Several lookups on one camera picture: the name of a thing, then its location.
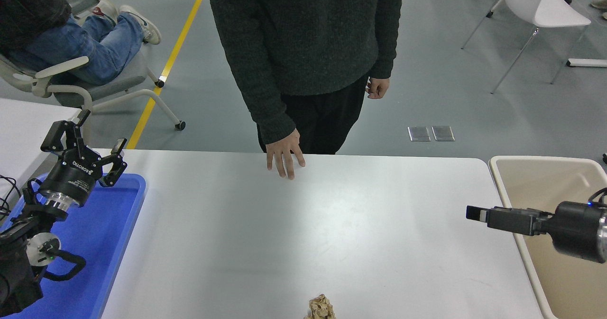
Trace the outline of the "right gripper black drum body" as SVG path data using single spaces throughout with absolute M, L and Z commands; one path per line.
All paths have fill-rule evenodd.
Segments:
M 605 262 L 605 248 L 600 230 L 605 207 L 592 203 L 563 201 L 550 219 L 550 236 L 560 254 L 595 263 Z

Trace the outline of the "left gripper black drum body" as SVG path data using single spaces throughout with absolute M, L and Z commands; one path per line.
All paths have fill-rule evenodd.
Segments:
M 100 167 L 93 167 L 101 159 L 100 155 L 85 147 L 66 150 L 40 185 L 40 194 L 46 198 L 52 194 L 62 194 L 72 199 L 72 203 L 84 206 L 101 175 Z

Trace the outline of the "person's left hand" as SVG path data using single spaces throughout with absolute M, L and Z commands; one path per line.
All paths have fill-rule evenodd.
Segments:
M 389 87 L 390 79 L 369 77 L 366 85 L 367 97 L 372 100 L 382 99 Z

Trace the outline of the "person's right hand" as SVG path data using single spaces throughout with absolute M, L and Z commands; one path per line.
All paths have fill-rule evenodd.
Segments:
M 287 135 L 284 139 L 267 144 L 266 165 L 267 170 L 277 170 L 279 177 L 286 177 L 290 180 L 295 178 L 294 163 L 299 166 L 306 165 L 304 154 L 300 147 L 301 135 L 297 129 Z

